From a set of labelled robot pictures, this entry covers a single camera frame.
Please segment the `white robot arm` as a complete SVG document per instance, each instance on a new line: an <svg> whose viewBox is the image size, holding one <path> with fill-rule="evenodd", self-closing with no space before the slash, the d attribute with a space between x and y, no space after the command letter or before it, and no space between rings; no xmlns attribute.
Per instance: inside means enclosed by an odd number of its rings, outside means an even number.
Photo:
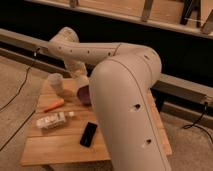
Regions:
<svg viewBox="0 0 213 171"><path fill-rule="evenodd" d="M89 86L92 109L114 171L171 171L148 103L148 91L161 75L159 55L129 43L81 43L62 28L48 50L70 75Z"/></svg>

